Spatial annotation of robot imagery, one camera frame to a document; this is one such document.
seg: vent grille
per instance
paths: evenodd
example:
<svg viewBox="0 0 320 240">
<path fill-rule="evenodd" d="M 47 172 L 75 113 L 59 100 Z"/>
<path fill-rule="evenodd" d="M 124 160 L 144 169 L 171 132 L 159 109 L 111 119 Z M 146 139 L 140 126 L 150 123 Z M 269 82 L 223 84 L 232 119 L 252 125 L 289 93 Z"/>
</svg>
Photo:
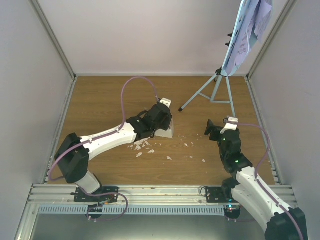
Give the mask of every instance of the vent grille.
<svg viewBox="0 0 320 240">
<path fill-rule="evenodd" d="M 51 205 L 44 204 L 39 208 L 39 214 L 86 214 L 86 205 Z M 125 210 L 124 206 L 104 205 L 102 212 L 92 212 L 99 215 L 118 215 Z M 224 215 L 224 206 L 160 206 L 133 205 L 129 206 L 127 215 Z"/>
</svg>

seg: paper sheet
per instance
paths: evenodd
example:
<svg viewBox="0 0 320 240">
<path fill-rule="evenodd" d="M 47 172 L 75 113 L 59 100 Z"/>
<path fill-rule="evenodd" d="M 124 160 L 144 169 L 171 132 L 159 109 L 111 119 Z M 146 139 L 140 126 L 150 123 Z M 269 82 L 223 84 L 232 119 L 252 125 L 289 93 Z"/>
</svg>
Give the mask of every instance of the paper sheet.
<svg viewBox="0 0 320 240">
<path fill-rule="evenodd" d="M 252 22 L 252 19 L 257 12 L 260 1 L 261 0 L 251 0 L 250 5 L 248 6 L 234 49 L 229 57 L 227 66 L 225 67 L 225 72 L 228 76 L 233 72 L 233 69 L 236 66 L 240 66 L 245 61 L 249 53 L 249 39 L 255 23 Z"/>
<path fill-rule="evenodd" d="M 256 18 L 259 12 L 259 5 L 256 7 L 254 14 L 250 20 L 249 26 L 241 40 L 241 45 L 239 47 L 239 50 L 235 56 L 235 65 L 236 66 L 240 66 L 247 58 L 247 56 L 249 55 L 249 53 L 251 52 L 251 48 L 250 48 L 250 38 L 251 38 L 251 34 L 252 34 L 252 30 L 254 28 L 254 25 L 256 23 Z"/>
<path fill-rule="evenodd" d="M 254 30 L 254 34 L 257 36 L 257 39 L 260 43 L 262 43 L 262 37 L 270 22 L 272 8 L 273 8 L 272 0 L 261 0 L 259 13 L 255 21 L 255 30 Z"/>
</svg>

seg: tripod leg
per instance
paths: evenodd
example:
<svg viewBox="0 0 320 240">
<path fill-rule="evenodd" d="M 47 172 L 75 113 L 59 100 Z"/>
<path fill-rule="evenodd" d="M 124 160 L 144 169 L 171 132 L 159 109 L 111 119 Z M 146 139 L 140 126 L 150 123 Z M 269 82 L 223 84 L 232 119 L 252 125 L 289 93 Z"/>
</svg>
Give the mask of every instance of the tripod leg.
<svg viewBox="0 0 320 240">
<path fill-rule="evenodd" d="M 232 98 L 232 93 L 231 93 L 231 88 L 230 88 L 230 82 L 229 82 L 229 77 L 227 76 L 225 78 L 226 80 L 226 86 L 228 88 L 228 94 L 229 94 L 229 99 L 230 99 L 230 104 L 231 104 L 231 110 L 232 110 L 232 115 L 235 118 L 236 117 L 236 111 L 235 111 L 235 106 L 234 106 L 234 100 Z"/>
<path fill-rule="evenodd" d="M 221 80 L 222 80 L 222 76 L 219 75 L 219 76 L 218 76 L 218 79 L 217 79 L 217 81 L 216 81 L 216 84 L 215 84 L 215 87 L 214 87 L 212 96 L 211 96 L 211 98 L 210 98 L 210 102 L 213 102 L 213 101 L 215 100 L 215 97 L 216 97 L 216 95 L 217 95 L 217 92 L 218 92 L 218 89 L 219 89 Z"/>
<path fill-rule="evenodd" d="M 195 97 L 196 97 L 199 93 L 201 93 L 201 91 L 202 91 L 203 89 L 205 89 L 206 86 L 208 86 L 209 83 L 211 83 L 211 82 L 216 78 L 216 76 L 217 76 L 217 74 L 213 75 L 182 107 L 180 107 L 180 108 L 179 108 L 179 112 L 182 112 L 182 110 L 185 109 L 185 107 L 186 107 L 189 103 L 191 103 L 191 101 L 192 101 L 193 99 L 195 99 Z"/>
</svg>

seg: white block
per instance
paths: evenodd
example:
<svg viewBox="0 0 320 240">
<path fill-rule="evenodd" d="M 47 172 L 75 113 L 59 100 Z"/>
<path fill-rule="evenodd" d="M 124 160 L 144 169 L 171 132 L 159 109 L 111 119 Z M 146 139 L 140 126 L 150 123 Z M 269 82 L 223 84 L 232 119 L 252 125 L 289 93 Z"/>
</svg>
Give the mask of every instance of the white block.
<svg viewBox="0 0 320 240">
<path fill-rule="evenodd" d="M 173 136 L 174 136 L 174 130 L 175 130 L 175 128 L 174 128 L 174 119 L 172 118 L 170 126 L 169 126 L 169 129 L 167 131 L 159 129 L 154 133 L 154 135 L 157 136 L 157 137 L 172 139 Z"/>
</svg>

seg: white plastic housing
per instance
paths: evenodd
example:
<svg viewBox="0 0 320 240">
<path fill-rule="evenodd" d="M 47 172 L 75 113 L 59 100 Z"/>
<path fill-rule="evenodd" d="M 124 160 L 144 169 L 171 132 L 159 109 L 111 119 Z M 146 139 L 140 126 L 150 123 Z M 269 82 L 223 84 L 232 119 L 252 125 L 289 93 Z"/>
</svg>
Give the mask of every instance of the white plastic housing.
<svg viewBox="0 0 320 240">
<path fill-rule="evenodd" d="M 119 128 L 119 126 L 107 131 L 97 133 L 95 135 L 82 136 L 81 142 L 92 140 L 95 137 L 113 132 L 117 128 Z M 118 133 L 92 141 L 91 143 L 84 144 L 83 146 L 84 148 L 89 149 L 89 161 L 91 161 L 93 158 L 104 153 L 105 151 L 116 148 L 123 144 L 133 143 L 136 139 L 136 136 L 137 134 L 135 133 L 135 129 L 130 123 L 126 122 L 123 128 Z"/>
<path fill-rule="evenodd" d="M 86 175 L 79 181 L 77 181 L 79 187 L 83 188 L 88 194 L 92 194 L 100 188 L 98 179 L 91 172 L 87 171 Z"/>
<path fill-rule="evenodd" d="M 232 122 L 232 123 L 234 123 L 234 124 L 232 124 L 232 123 L 226 123 L 225 126 L 224 126 L 224 128 L 220 131 L 221 134 L 224 134 L 225 131 L 227 131 L 227 130 L 233 130 L 233 131 L 237 130 L 237 127 L 238 127 L 238 118 L 236 118 L 236 117 L 229 117 L 229 118 L 228 118 L 228 121 L 229 121 L 229 122 Z"/>
<path fill-rule="evenodd" d="M 289 210 L 290 205 L 285 203 L 278 195 L 258 175 L 259 181 L 277 199 L 285 209 Z M 246 167 L 236 175 L 236 180 L 240 183 L 232 189 L 232 197 L 238 201 L 259 223 L 263 231 L 267 230 L 267 223 L 275 215 L 284 211 L 265 193 L 255 179 L 255 168 Z"/>
</svg>

